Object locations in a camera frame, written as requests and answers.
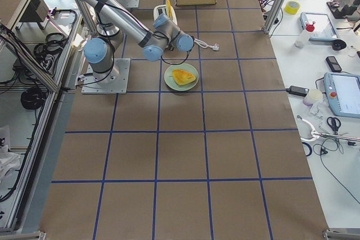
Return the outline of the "black power adapter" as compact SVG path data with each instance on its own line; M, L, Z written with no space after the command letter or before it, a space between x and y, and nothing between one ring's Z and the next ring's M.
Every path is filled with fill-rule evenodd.
M286 92L295 96L305 97L308 94L309 89L291 85L290 87L286 88Z

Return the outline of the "light green plate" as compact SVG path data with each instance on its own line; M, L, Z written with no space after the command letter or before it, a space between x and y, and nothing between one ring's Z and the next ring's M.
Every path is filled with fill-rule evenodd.
M164 73L166 85L176 91L192 89L198 82L199 73L190 64L169 66Z

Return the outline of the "black scissors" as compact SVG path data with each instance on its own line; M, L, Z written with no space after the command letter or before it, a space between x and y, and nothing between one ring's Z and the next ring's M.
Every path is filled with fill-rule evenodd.
M330 116L326 119L328 126L332 129L335 135L338 135L338 131L341 127L341 121L334 116Z

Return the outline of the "red-capped squeeze bottle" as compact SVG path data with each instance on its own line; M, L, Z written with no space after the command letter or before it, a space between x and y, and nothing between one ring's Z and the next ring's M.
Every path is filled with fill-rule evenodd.
M299 37L294 43L295 47L303 48L307 44L307 42L309 41L310 37L314 32L315 29L314 24L315 22L313 21L306 23L304 30L302 31L302 33L299 35Z

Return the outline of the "yellow tape roll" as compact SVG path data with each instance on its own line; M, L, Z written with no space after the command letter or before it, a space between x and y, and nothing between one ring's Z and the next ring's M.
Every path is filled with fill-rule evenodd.
M300 9L300 3L297 1L288 1L284 7L284 11L289 15L295 15Z

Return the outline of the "white paper cup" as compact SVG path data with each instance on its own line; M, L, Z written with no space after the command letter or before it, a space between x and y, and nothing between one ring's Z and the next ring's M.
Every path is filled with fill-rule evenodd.
M303 104L311 106L318 101L323 100L323 93L318 89L310 89L306 96L303 98Z

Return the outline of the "golden triangular pastry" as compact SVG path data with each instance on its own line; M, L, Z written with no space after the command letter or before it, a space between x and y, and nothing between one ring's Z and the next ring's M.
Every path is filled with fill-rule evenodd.
M182 69L173 70L172 77L177 85L187 85L196 80L194 74Z

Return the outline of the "far blue teach pendant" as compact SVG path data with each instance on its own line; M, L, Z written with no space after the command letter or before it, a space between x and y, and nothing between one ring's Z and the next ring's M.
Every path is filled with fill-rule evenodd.
M339 38L336 27L331 22L326 13L302 12L300 14L300 23L302 29L305 29L307 23L313 23L314 32L309 38L312 42L332 42Z

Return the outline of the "blue teach pendant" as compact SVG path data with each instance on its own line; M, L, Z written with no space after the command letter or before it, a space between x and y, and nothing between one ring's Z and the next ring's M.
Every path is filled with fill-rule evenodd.
M359 119L359 75L327 72L323 81L332 113Z
M332 42L339 38L336 27L331 22L326 13L302 12L300 14L300 23L302 29L305 29L307 23L313 23L314 32L309 38L312 42Z

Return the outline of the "near blue teach pendant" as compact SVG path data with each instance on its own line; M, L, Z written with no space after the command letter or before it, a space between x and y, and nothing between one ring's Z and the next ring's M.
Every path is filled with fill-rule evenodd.
M327 72L323 81L332 113L359 119L359 75Z

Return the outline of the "yellow toast slice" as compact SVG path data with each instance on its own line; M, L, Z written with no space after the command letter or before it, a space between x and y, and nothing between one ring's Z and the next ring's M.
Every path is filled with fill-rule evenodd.
M172 18L172 7L170 0L166 0L165 6L166 6L166 14L168 15L168 17Z

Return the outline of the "white two-slot toaster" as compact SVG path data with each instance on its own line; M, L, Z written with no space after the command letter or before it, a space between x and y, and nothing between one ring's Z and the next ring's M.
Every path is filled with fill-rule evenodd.
M156 21L159 17L161 19L164 19L165 17L168 17L167 12L166 12L166 6L165 4L162 5L158 5L153 9L153 16L154 16L154 21ZM178 25L177 23L177 17L176 17L176 13L174 11L174 8L172 7L172 18L170 18L176 25Z

